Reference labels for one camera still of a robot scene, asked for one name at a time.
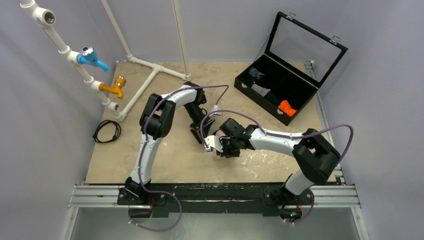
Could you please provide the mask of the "white PVC pipe frame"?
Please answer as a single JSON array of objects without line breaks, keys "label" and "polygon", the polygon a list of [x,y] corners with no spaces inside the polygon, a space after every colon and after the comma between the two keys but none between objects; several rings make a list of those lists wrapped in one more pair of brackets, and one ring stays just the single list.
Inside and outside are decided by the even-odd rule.
[{"label": "white PVC pipe frame", "polygon": [[162,65],[159,65],[153,62],[148,62],[148,61],[135,57],[132,54],[124,38],[124,35],[118,25],[118,22],[116,21],[115,16],[113,15],[113,12],[108,2],[106,0],[103,0],[101,3],[125,50],[127,60],[130,63],[151,68],[151,73],[148,75],[147,79],[142,83],[141,87],[137,90],[137,92],[134,94],[134,96],[129,100],[127,105],[122,110],[119,109],[118,103],[110,100],[110,98],[107,97],[106,94],[109,92],[99,90],[99,85],[104,83],[94,79],[94,77],[90,75],[89,72],[85,69],[85,66],[89,64],[79,64],[77,62],[77,57],[80,54],[80,51],[79,52],[73,51],[60,37],[58,32],[54,29],[54,24],[57,21],[56,14],[50,9],[40,7],[37,4],[37,2],[34,0],[21,0],[19,2],[20,7],[23,10],[25,10],[27,15],[33,20],[33,22],[38,27],[40,27],[46,33],[46,35],[50,38],[50,40],[54,43],[54,45],[58,49],[58,53],[61,56],[63,56],[66,59],[66,61],[79,73],[79,75],[82,77],[86,85],[94,93],[97,94],[97,96],[100,98],[104,107],[112,113],[112,115],[115,117],[115,119],[118,122],[122,122],[126,118],[131,108],[134,106],[136,101],[140,98],[142,93],[146,90],[147,86],[153,81],[155,76],[158,75],[159,73],[165,73],[165,74],[180,78],[186,82],[189,82],[192,79],[192,74],[189,68],[189,60],[187,55],[185,36],[183,31],[183,22],[182,22],[182,16],[180,11],[180,3],[177,0],[172,1],[173,12],[174,12],[176,27],[177,27],[177,34],[179,39],[179,45],[180,45],[181,55],[183,60],[184,72],[178,72],[170,68],[166,68]]}]

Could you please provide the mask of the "orange faucet tap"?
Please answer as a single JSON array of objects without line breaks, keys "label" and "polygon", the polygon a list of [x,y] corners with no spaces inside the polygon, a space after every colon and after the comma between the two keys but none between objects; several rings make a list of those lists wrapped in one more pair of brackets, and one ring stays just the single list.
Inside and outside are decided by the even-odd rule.
[{"label": "orange faucet tap", "polygon": [[101,83],[98,87],[98,89],[101,92],[108,92],[111,93],[113,95],[116,95],[118,99],[123,99],[124,98],[124,93],[122,91],[122,88],[126,85],[127,81],[124,77],[122,76],[118,76],[115,78],[114,80],[114,85],[113,86],[107,86],[103,83]]}]

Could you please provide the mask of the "pink underwear navy trim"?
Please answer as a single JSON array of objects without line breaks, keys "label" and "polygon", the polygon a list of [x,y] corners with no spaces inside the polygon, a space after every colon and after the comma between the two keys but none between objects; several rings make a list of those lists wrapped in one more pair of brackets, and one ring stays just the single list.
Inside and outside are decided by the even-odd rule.
[{"label": "pink underwear navy trim", "polygon": [[240,151],[234,145],[234,141],[222,130],[217,130],[209,137],[210,146],[214,152],[215,158],[236,158]]}]

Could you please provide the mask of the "dark patterned rolled sock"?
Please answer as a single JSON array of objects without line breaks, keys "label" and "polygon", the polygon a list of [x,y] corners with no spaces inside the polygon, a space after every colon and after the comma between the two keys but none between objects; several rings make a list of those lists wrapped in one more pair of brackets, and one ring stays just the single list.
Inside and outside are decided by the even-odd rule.
[{"label": "dark patterned rolled sock", "polygon": [[256,78],[257,80],[260,80],[265,74],[264,73],[262,73],[262,72],[260,72],[258,69],[256,69],[255,67],[251,67],[249,70],[248,70],[248,73],[252,76],[252,77],[254,77],[254,78]]}]

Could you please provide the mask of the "orange rolled cloth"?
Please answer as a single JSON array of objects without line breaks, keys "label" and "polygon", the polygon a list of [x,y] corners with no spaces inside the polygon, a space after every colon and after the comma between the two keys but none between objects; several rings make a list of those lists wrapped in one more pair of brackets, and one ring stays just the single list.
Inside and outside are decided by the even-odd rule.
[{"label": "orange rolled cloth", "polygon": [[290,117],[293,117],[296,114],[296,112],[298,111],[297,109],[294,109],[294,108],[291,107],[288,100],[283,100],[279,104],[278,109],[280,109],[281,111],[283,111],[285,114],[287,114]]}]

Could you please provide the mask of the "blue faucet tap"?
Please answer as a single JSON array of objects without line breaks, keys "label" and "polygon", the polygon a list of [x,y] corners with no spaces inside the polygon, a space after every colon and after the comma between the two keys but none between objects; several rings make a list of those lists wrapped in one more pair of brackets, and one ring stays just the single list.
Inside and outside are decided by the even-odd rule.
[{"label": "blue faucet tap", "polygon": [[104,72],[108,72],[110,70],[106,63],[98,59],[97,52],[92,46],[83,47],[76,60],[80,65],[87,64],[93,67],[98,67],[101,68]]}]

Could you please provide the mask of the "aluminium frame rails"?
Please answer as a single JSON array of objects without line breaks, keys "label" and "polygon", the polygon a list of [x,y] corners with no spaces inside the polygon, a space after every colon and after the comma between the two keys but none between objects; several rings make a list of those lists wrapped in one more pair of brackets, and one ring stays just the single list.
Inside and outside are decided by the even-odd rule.
[{"label": "aluminium frame rails", "polygon": [[[136,155],[140,143],[138,136],[134,133],[136,111],[142,108],[147,95],[157,90],[159,84],[167,79],[167,76],[161,75],[153,80],[125,118],[122,125],[126,135],[117,144],[125,150],[124,155],[112,153],[109,146],[95,145],[86,182],[76,185],[72,192],[67,221],[61,234],[63,240],[76,238],[75,224],[84,209],[120,209],[117,204],[118,190],[123,187],[124,176],[130,171],[130,158]],[[225,94],[222,94],[220,90],[214,90],[208,97],[212,103],[218,102],[222,108],[228,107],[231,99],[240,100],[242,103],[237,107],[239,112],[252,114],[254,119],[267,127],[276,127],[285,132],[301,131],[305,128],[322,129],[328,126],[318,93],[290,125],[280,123],[235,88],[230,88]],[[234,166],[224,166],[221,160],[210,157],[197,161],[197,157],[201,154],[202,151],[196,148],[191,157],[181,160],[181,164],[185,167],[204,165],[205,168],[200,171],[199,177],[194,174],[184,176],[176,170],[165,170],[164,176],[160,177],[159,170],[164,169],[164,162],[159,159],[153,171],[154,183],[282,183],[290,173],[297,170],[293,158],[269,151],[248,152],[238,159]],[[362,225],[360,201],[356,188],[353,185],[346,185],[340,166],[335,168],[327,184],[313,186],[311,191],[312,204],[306,205],[307,208],[346,208],[353,214],[354,233],[359,239],[367,237]]]}]

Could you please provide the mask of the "grey striped rolled sock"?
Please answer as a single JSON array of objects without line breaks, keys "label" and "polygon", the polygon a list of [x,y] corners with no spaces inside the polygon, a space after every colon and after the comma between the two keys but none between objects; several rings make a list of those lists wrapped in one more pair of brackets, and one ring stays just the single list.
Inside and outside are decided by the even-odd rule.
[{"label": "grey striped rolled sock", "polygon": [[269,88],[262,87],[258,84],[252,84],[251,89],[261,95],[262,97],[265,97],[271,90]]}]

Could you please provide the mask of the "black box with glass lid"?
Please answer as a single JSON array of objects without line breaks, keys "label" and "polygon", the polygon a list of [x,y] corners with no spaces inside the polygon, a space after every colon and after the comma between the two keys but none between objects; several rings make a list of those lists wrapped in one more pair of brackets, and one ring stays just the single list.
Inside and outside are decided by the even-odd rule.
[{"label": "black box with glass lid", "polygon": [[[328,37],[295,16],[281,11],[276,14],[263,53],[234,80],[237,90],[286,126],[316,95],[348,51],[338,36]],[[264,76],[251,76],[248,71],[252,67]],[[251,89],[252,84],[270,92],[262,97]],[[284,100],[297,110],[293,117],[278,109]]]}]

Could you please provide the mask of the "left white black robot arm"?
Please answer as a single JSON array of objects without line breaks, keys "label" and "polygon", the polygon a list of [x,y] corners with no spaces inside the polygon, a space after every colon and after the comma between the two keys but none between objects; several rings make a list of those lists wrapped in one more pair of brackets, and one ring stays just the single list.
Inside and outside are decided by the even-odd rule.
[{"label": "left white black robot arm", "polygon": [[141,145],[135,166],[125,180],[124,196],[138,205],[149,199],[151,173],[158,148],[162,140],[171,131],[175,111],[184,107],[192,120],[190,132],[200,144],[208,133],[213,119],[207,116],[200,105],[207,102],[204,88],[194,83],[185,83],[168,94],[153,93],[147,99],[141,114]]}]

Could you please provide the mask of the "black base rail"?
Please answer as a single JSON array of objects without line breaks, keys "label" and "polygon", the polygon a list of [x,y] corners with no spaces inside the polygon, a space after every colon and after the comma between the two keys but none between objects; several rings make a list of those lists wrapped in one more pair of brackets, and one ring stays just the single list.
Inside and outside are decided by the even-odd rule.
[{"label": "black base rail", "polygon": [[302,206],[312,205],[313,193],[306,189],[300,195],[286,191],[282,182],[247,183],[149,183],[148,199],[141,203],[118,189],[117,204],[130,208],[148,207],[154,218],[170,213],[260,214],[298,220]]}]

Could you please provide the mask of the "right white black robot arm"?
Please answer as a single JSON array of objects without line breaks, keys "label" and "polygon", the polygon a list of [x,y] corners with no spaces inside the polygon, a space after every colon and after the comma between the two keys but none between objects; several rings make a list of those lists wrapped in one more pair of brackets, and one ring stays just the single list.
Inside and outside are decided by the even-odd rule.
[{"label": "right white black robot arm", "polygon": [[301,193],[313,185],[325,185],[338,165],[339,152],[313,128],[294,133],[287,138],[283,132],[266,131],[258,125],[243,127],[233,118],[221,124],[219,155],[239,157],[241,150],[267,150],[293,157],[299,170],[284,183],[280,196],[288,204],[300,198]]}]

